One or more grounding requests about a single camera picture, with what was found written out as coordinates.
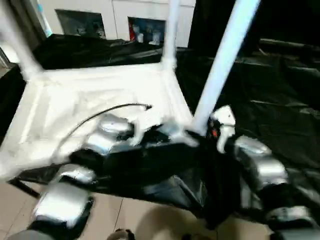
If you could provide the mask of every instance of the white tent frame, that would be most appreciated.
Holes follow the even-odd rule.
[[[204,135],[206,123],[236,59],[260,0],[236,0],[194,117],[178,84],[176,33],[180,1],[169,1],[169,16],[161,62],[124,66],[43,70],[33,58],[4,1],[0,1],[0,31],[15,49],[26,86],[0,147],[0,179],[52,164],[63,137],[79,122],[110,107],[130,103],[153,106],[115,110],[142,129],[174,119]],[[68,140],[54,163],[67,161],[81,146],[97,119],[85,124]]]

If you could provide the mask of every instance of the tiled floor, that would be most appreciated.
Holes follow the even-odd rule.
[[[119,228],[131,229],[137,240],[180,240],[186,233],[205,236],[206,240],[265,240],[268,236],[265,226],[232,217],[217,231],[209,231],[201,220],[185,210],[117,196],[95,197],[96,204],[81,240],[105,240]],[[0,184],[0,240],[26,229],[35,203],[36,200],[13,186]]]

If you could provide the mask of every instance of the white cabinet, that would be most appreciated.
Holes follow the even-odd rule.
[[[56,10],[101,14],[106,39],[130,40],[128,18],[165,21],[168,0],[39,0],[52,33],[64,34]],[[196,0],[180,0],[176,45],[187,47]]]

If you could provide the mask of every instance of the black cable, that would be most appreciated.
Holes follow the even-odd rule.
[[[84,119],[83,121],[81,121],[74,129],[72,129],[58,144],[58,146],[56,147],[56,149],[54,150],[53,154],[52,154],[52,159],[54,160],[58,154],[58,152],[60,151],[60,148],[67,142],[67,140],[72,136],[72,134],[75,133],[76,130],[78,130],[83,124],[85,124],[86,122],[100,116],[101,114],[105,114],[111,110],[115,110],[115,109],[120,109],[120,108],[124,108],[124,107],[129,107],[129,106],[143,106],[145,107],[145,110],[149,110],[152,108],[151,105],[149,104],[143,104],[143,103],[127,103],[127,104],[121,104],[121,105],[117,105],[117,106],[113,106],[110,107],[108,109],[102,110],[100,112],[95,113],[92,116],[87,117],[86,119]]]

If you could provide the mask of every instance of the white pole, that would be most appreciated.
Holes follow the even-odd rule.
[[[260,0],[235,1],[192,121],[192,129],[203,136],[259,3]]]
[[[39,73],[41,67],[34,60],[33,54],[4,0],[0,0],[0,32],[3,34],[6,43],[15,50],[18,56],[24,80],[28,81]]]
[[[164,68],[176,67],[176,36],[179,20],[180,0],[169,1],[169,16],[165,24],[162,63]]]

